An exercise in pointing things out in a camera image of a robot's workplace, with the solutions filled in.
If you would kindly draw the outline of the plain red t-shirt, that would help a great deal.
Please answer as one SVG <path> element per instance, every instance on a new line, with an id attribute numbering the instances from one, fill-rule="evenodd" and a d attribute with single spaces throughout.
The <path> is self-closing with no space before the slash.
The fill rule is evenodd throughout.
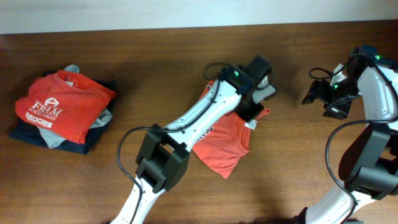
<path id="1" fill-rule="evenodd" d="M 227 179 L 240 158 L 249 152 L 251 132 L 255 130 L 257 121 L 270 112 L 265 108 L 250 122 L 234 111 L 225 114 L 197 139 L 194 153 L 212 171 Z"/>

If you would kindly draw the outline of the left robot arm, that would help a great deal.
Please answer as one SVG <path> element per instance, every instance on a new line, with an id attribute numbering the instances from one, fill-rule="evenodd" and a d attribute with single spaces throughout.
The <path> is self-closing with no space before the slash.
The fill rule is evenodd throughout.
<path id="1" fill-rule="evenodd" d="M 213 87 L 183 116 L 163 128 L 144 128 L 136 175 L 122 170 L 134 186 L 113 223 L 143 223 L 155 201 L 183 177 L 193 146 L 216 120 L 235 112 L 249 123 L 264 109 L 261 101 L 275 93 L 272 66 L 260 55 L 246 66 L 218 66 Z"/>

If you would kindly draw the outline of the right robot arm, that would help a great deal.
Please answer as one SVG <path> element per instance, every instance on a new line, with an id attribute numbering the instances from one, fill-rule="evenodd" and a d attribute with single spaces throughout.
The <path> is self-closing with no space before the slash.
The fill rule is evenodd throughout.
<path id="1" fill-rule="evenodd" d="M 381 156 L 388 149 L 397 157 L 397 61 L 364 44 L 349 53 L 345 64 L 313 80 L 303 104 L 320 100 L 325 116 L 345 119 L 353 100 L 362 98 L 365 118 L 342 124 L 329 135 L 325 164 L 335 185 L 318 203 L 294 217 L 294 223 L 352 223 L 355 211 L 397 195 L 397 159 Z M 334 174 L 331 142 L 339 131 L 357 124 L 366 127 L 342 155 Z"/>

